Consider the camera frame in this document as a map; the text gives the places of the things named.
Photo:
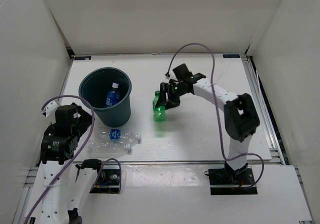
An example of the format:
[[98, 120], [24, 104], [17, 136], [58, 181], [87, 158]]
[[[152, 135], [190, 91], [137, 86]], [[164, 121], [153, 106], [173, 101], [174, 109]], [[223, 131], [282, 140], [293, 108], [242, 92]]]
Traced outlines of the green plastic soda bottle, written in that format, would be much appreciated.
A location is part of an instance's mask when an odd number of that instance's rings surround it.
[[164, 122], [166, 121], [166, 113], [165, 106], [156, 107], [156, 103], [158, 101], [160, 95], [160, 91], [155, 91], [154, 99], [152, 101], [152, 109], [153, 109], [153, 120], [154, 122]]

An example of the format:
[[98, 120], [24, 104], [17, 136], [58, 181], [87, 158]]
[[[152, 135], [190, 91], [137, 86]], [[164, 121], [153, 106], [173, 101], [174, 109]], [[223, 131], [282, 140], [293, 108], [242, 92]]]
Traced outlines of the blue label water bottle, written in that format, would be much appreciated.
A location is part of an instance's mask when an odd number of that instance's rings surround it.
[[111, 89], [107, 93], [105, 106], [111, 107], [120, 101], [119, 83], [113, 82]]

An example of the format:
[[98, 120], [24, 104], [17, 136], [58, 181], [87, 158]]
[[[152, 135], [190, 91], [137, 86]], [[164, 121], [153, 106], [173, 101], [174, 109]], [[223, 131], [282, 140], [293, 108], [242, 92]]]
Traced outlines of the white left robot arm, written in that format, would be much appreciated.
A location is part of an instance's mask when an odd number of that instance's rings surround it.
[[72, 163], [94, 130], [94, 110], [91, 105], [88, 107], [90, 112], [76, 103], [56, 108], [56, 121], [45, 130], [41, 143], [44, 190], [25, 217], [25, 223], [82, 222], [81, 205], [94, 184], [103, 182], [105, 177], [102, 162], [89, 159], [78, 167], [80, 175], [72, 188], [68, 186]]

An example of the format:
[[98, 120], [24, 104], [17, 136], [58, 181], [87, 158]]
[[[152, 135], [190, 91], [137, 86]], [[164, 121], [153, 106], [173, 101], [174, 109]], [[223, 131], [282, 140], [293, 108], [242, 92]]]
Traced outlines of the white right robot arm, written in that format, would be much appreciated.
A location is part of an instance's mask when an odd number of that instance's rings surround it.
[[252, 136], [260, 125], [259, 117], [250, 94], [241, 95], [227, 91], [213, 83], [213, 78], [204, 74], [192, 74], [181, 64], [174, 68], [175, 79], [162, 82], [155, 107], [171, 109], [180, 105], [180, 97], [193, 94], [214, 104], [216, 113], [224, 114], [224, 120], [217, 118], [218, 128], [225, 129], [230, 137], [229, 152], [224, 158], [225, 179], [235, 184], [242, 179], [248, 167], [248, 148]]

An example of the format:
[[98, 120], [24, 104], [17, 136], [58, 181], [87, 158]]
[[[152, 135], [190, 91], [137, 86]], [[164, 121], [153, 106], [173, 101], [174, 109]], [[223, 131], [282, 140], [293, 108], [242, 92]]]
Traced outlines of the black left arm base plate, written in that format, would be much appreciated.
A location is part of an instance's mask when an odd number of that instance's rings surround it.
[[106, 165], [91, 189], [94, 194], [119, 194], [121, 185], [121, 171], [117, 165]]

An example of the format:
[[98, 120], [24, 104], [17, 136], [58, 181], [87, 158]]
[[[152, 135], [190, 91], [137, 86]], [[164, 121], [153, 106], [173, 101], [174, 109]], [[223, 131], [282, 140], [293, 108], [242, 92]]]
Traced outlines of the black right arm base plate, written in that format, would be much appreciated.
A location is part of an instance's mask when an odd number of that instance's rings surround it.
[[211, 195], [257, 195], [258, 193], [256, 186], [250, 187], [255, 182], [251, 168], [235, 180], [231, 179], [224, 168], [208, 169], [204, 174], [209, 178]]

